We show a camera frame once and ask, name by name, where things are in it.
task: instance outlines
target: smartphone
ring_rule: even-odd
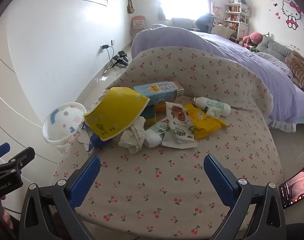
[[[280,184],[279,193],[283,209],[302,200],[304,198],[304,168],[292,178]]]

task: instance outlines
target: purple duvet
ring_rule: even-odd
[[[191,32],[176,27],[145,30],[137,34],[132,44],[132,58],[147,49],[165,46],[200,49],[242,64],[256,73],[273,95],[274,107],[268,122],[279,123],[276,127],[280,129],[283,125],[295,127],[294,124],[297,124],[295,85],[284,72],[269,61],[218,35]]]

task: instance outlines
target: yellow snack bag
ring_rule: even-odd
[[[88,114],[85,123],[102,141],[114,138],[131,126],[150,100],[126,87],[113,87]]]
[[[207,116],[202,110],[194,107],[191,103],[185,104],[188,116],[194,124],[194,139],[199,140],[220,128],[228,127],[224,121]]]

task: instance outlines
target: barcode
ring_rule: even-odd
[[[178,90],[178,95],[177,95],[176,99],[180,99],[180,98],[182,98],[182,96],[183,96],[183,92],[184,92],[184,90],[183,90],[183,89],[182,89],[182,90]]]
[[[181,132],[181,131],[176,131],[176,134],[178,136],[185,136],[185,132]]]

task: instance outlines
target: white bed skirt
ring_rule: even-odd
[[[265,121],[269,127],[278,128],[284,132],[296,132],[295,123],[279,122],[272,120],[270,117],[268,117]]]

